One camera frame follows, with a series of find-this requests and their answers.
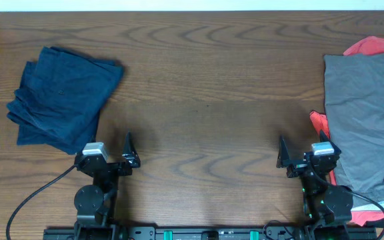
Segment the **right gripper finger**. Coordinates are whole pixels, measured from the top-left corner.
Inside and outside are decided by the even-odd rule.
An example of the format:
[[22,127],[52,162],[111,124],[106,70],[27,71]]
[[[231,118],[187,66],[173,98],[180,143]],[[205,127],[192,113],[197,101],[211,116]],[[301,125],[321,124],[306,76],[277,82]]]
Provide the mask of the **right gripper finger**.
[[276,168],[286,168],[290,164],[289,152],[283,136],[279,137],[279,152]]
[[338,148],[338,146],[336,146],[336,144],[334,144],[334,142],[330,140],[330,138],[325,134],[323,130],[320,130],[319,132],[319,139],[320,139],[320,142],[329,142],[332,148],[334,149],[334,154],[341,154],[340,148]]

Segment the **grey shorts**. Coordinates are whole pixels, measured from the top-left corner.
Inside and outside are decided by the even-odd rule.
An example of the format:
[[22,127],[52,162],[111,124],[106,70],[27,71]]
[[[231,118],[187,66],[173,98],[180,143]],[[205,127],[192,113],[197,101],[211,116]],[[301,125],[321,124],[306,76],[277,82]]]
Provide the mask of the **grey shorts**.
[[384,201],[384,53],[325,55],[325,113],[341,150],[335,180]]

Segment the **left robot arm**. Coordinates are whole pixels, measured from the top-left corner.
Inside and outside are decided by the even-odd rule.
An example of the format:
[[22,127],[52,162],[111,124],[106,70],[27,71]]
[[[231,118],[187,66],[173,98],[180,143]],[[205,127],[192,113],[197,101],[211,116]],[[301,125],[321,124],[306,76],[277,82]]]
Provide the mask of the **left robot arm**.
[[109,163],[109,154],[102,142],[86,144],[75,157],[77,170],[92,177],[93,183],[83,186],[75,194],[74,240],[128,238],[126,228],[115,222],[114,214],[119,178],[130,176],[134,168],[141,166],[130,133],[126,134],[122,157],[120,162]]

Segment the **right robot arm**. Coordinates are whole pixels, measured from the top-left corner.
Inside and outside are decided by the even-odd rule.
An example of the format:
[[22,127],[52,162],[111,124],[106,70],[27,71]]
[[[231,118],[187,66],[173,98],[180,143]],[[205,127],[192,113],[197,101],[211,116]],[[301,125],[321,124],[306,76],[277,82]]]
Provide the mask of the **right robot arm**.
[[341,150],[321,131],[320,142],[300,159],[292,159],[284,137],[279,138],[277,168],[285,168],[288,178],[300,178],[303,211],[309,218],[291,232],[293,239],[341,239],[348,237],[353,197],[348,188],[333,185],[326,176],[337,166]]

